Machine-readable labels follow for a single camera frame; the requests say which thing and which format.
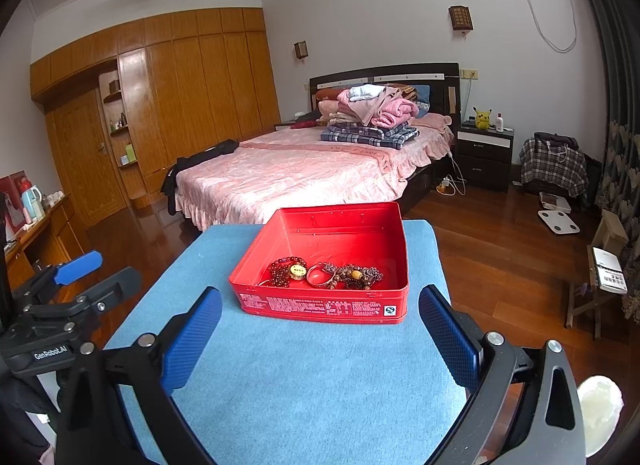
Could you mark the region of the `wooden side desk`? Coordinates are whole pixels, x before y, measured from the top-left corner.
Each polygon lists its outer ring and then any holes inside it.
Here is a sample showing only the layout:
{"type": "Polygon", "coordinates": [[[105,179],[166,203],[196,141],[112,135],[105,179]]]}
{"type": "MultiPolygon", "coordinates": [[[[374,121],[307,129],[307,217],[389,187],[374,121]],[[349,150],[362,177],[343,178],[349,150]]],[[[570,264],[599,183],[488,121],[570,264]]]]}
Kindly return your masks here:
{"type": "Polygon", "coordinates": [[[69,263],[91,251],[85,225],[70,196],[54,204],[41,221],[27,225],[6,252],[11,289],[17,289],[44,267],[69,263]]]}

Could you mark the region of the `white bottle on nightstand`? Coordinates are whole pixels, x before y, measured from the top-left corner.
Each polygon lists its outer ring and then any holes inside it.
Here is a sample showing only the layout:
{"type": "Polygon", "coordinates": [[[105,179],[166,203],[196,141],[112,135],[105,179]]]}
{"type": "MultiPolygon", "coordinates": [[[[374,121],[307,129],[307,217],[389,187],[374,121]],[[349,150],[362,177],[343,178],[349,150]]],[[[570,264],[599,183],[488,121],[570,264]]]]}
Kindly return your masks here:
{"type": "Polygon", "coordinates": [[[495,129],[497,132],[503,132],[504,131],[504,120],[503,120],[503,116],[501,113],[497,114],[496,117],[496,122],[495,122],[495,129]]]}

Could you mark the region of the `red metal tin box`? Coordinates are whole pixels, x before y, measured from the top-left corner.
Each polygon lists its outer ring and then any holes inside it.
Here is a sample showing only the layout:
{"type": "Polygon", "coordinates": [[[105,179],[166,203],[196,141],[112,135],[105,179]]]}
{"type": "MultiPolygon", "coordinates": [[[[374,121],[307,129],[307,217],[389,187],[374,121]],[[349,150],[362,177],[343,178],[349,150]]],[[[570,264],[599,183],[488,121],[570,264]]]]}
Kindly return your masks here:
{"type": "Polygon", "coordinates": [[[408,312],[408,248],[395,203],[281,208],[229,277],[263,317],[398,324],[408,312]]]}

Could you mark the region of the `dark floral curtain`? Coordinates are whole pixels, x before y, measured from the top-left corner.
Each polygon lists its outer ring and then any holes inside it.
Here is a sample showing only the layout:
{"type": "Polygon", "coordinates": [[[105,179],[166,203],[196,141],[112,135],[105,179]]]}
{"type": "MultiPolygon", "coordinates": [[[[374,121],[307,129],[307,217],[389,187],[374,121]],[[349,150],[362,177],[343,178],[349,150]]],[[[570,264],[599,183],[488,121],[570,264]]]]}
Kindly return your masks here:
{"type": "Polygon", "coordinates": [[[639,17],[631,0],[589,0],[600,37],[606,89],[601,207],[628,235],[620,262],[628,286],[625,317],[639,320],[639,17]]]}

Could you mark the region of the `wall lamp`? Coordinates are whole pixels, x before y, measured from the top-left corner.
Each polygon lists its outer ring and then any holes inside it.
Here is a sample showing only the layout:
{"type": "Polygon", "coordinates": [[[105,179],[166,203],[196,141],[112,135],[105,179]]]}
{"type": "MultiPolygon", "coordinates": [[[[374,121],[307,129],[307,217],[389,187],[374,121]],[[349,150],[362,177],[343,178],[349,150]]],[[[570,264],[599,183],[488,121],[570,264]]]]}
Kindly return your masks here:
{"type": "Polygon", "coordinates": [[[467,6],[450,6],[448,14],[454,32],[466,34],[474,29],[471,11],[467,6]]]}
{"type": "Polygon", "coordinates": [[[299,61],[303,61],[305,60],[305,58],[308,58],[309,52],[306,41],[299,41],[294,43],[294,53],[297,60],[299,61]]]}

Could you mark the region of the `right wall lamp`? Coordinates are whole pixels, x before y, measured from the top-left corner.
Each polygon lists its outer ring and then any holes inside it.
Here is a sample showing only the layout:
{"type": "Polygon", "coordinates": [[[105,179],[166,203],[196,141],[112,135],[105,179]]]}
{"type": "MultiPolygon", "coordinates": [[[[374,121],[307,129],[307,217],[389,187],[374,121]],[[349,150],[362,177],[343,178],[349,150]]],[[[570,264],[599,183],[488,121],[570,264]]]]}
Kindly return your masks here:
{"type": "Polygon", "coordinates": [[[471,11],[467,6],[450,6],[448,14],[454,32],[466,34],[474,29],[471,11]]]}

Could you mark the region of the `black garment on bed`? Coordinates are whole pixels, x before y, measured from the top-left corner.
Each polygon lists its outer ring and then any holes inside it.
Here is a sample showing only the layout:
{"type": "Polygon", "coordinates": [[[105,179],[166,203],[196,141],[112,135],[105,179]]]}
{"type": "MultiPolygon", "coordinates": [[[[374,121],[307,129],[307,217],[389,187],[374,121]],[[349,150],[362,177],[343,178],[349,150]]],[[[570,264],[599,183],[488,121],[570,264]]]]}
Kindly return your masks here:
{"type": "Polygon", "coordinates": [[[177,162],[168,169],[162,186],[160,187],[160,193],[167,197],[168,214],[171,216],[177,214],[177,176],[181,171],[191,169],[219,156],[232,154],[239,145],[239,141],[227,139],[212,147],[206,148],[205,151],[201,151],[200,153],[193,154],[189,157],[178,157],[177,162]]]}

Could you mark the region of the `white bathroom scale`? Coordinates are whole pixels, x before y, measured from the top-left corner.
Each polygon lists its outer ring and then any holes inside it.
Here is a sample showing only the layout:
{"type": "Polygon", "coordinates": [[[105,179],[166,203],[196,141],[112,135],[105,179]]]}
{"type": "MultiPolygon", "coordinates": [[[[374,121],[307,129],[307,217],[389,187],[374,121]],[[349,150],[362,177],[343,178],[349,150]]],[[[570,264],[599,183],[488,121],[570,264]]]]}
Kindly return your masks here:
{"type": "Polygon", "coordinates": [[[574,235],[580,232],[578,225],[562,210],[543,209],[537,214],[539,219],[555,235],[574,235]]]}

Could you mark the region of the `small wooden stool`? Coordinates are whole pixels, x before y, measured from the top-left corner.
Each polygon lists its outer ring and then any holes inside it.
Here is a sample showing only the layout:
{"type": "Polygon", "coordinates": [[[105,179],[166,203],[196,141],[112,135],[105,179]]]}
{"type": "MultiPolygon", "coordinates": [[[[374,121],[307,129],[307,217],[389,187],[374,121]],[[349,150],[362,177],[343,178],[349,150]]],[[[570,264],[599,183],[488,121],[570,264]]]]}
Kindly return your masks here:
{"type": "Polygon", "coordinates": [[[602,291],[597,284],[596,266],[593,262],[591,248],[599,247],[614,254],[620,260],[620,254],[628,243],[626,231],[620,218],[611,211],[602,210],[602,217],[596,234],[590,245],[587,246],[587,259],[589,279],[582,285],[570,283],[568,290],[567,309],[565,315],[565,327],[571,329],[578,315],[589,311],[593,312],[593,338],[598,341],[602,336],[602,307],[605,303],[617,297],[617,295],[602,291]]]}

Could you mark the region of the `black nightstand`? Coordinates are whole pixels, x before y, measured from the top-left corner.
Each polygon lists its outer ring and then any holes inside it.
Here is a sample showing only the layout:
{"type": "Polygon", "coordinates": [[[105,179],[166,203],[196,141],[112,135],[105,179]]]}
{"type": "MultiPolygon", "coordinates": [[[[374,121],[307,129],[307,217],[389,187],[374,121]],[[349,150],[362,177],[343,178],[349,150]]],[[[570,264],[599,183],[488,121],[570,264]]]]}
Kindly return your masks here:
{"type": "Polygon", "coordinates": [[[469,184],[506,192],[511,181],[513,147],[512,131],[477,129],[468,119],[456,131],[454,160],[469,184]]]}

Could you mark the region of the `plaid bag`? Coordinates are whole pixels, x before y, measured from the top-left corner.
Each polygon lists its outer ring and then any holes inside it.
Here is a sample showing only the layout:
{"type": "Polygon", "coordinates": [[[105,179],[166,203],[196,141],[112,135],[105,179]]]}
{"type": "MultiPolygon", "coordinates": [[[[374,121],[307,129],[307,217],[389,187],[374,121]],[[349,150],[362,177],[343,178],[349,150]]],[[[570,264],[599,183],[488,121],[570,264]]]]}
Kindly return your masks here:
{"type": "Polygon", "coordinates": [[[536,132],[524,141],[520,151],[521,182],[554,185],[571,198],[582,196],[588,188],[584,153],[572,136],[536,132]]]}

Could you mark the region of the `wooden wardrobe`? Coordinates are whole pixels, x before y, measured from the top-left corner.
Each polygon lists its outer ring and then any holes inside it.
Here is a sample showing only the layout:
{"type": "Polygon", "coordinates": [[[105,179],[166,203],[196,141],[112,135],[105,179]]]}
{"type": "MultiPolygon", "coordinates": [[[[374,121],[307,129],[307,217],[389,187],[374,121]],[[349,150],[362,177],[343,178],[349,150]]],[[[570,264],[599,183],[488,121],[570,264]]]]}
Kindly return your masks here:
{"type": "Polygon", "coordinates": [[[32,62],[30,96],[87,226],[151,203],[178,158],[280,121],[259,8],[165,13],[99,30],[32,62]]]}

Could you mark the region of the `blue table cloth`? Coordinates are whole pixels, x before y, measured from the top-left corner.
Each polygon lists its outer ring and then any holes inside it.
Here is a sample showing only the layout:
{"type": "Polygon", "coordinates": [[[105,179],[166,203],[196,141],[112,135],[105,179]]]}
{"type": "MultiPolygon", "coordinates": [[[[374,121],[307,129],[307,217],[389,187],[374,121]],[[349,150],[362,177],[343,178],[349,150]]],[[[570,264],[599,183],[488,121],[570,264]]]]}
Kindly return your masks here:
{"type": "Polygon", "coordinates": [[[188,310],[208,286],[221,319],[174,400],[219,464],[422,464],[465,405],[418,312],[426,285],[446,287],[435,232],[404,225],[410,291],[390,325],[248,315],[228,278],[258,234],[216,225],[166,270],[110,339],[127,347],[188,310]]]}

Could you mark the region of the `left wall lamp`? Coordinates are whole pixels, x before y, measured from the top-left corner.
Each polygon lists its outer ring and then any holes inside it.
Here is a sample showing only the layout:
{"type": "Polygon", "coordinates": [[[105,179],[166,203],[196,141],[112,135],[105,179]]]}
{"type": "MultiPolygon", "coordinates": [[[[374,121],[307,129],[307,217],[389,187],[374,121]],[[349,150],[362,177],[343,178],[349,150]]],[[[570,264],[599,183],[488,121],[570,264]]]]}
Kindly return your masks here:
{"type": "Polygon", "coordinates": [[[297,60],[299,61],[303,61],[305,60],[305,58],[308,58],[309,52],[306,41],[299,41],[294,43],[294,53],[297,60]]]}

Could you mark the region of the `white box on stool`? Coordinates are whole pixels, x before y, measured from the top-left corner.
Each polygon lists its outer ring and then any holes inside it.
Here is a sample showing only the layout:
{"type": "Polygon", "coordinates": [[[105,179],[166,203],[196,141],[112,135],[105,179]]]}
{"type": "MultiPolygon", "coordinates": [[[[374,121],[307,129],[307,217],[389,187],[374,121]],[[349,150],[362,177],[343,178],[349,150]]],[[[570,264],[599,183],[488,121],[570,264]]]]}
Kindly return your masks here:
{"type": "Polygon", "coordinates": [[[591,250],[596,266],[597,284],[600,289],[612,294],[626,295],[628,289],[620,260],[602,248],[593,247],[591,250]]]}

